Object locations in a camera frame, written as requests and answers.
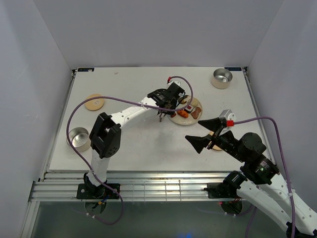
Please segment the stainless steel slotted tongs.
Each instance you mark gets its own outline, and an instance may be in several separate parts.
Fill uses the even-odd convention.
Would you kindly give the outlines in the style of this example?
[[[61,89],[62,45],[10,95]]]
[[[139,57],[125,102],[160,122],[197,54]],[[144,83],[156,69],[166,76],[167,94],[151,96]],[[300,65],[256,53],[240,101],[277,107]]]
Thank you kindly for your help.
[[[168,109],[158,110],[159,122],[162,122],[166,115],[169,115],[169,110]]]

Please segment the white steamed bun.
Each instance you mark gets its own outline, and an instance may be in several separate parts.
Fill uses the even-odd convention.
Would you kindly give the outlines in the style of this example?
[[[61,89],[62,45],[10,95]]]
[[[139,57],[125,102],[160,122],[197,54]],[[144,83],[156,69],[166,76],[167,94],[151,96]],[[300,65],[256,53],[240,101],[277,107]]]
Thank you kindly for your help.
[[[193,98],[190,105],[196,108],[199,105],[199,100],[197,98]]]

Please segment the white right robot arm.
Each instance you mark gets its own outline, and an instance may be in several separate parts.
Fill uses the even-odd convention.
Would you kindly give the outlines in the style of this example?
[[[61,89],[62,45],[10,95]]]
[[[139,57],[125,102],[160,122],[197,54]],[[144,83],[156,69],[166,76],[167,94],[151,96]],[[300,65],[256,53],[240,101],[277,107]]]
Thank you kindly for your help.
[[[266,146],[259,135],[247,132],[236,139],[227,130],[236,123],[222,117],[198,123],[213,134],[185,137],[197,153],[217,146],[243,163],[239,171],[230,172],[222,183],[207,186],[205,190],[211,197],[247,200],[275,221],[289,238],[317,236],[316,212],[292,189],[289,177],[264,155]]]

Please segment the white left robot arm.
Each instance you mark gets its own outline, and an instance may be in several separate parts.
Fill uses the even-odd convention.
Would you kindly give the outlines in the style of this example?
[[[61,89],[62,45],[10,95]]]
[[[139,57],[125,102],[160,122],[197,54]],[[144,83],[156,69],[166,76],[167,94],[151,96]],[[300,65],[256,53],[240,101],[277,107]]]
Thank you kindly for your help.
[[[158,89],[149,93],[140,102],[140,106],[132,106],[120,112],[98,115],[90,141],[92,148],[91,169],[84,174],[84,184],[94,198],[100,198],[105,193],[106,172],[110,158],[114,156],[121,143],[122,133],[142,120],[159,114],[172,114],[162,109],[176,109],[178,99],[185,95],[180,82],[171,81],[166,89]]]

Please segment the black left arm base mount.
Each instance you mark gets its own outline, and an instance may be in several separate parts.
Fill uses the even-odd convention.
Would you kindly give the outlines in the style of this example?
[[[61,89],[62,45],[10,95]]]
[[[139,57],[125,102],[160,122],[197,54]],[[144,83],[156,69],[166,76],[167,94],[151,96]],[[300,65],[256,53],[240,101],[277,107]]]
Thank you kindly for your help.
[[[93,185],[87,176],[87,173],[84,173],[83,176],[84,183],[78,185],[77,188],[77,199],[118,199],[119,196],[112,191],[111,189],[103,186],[102,184],[95,186]]]

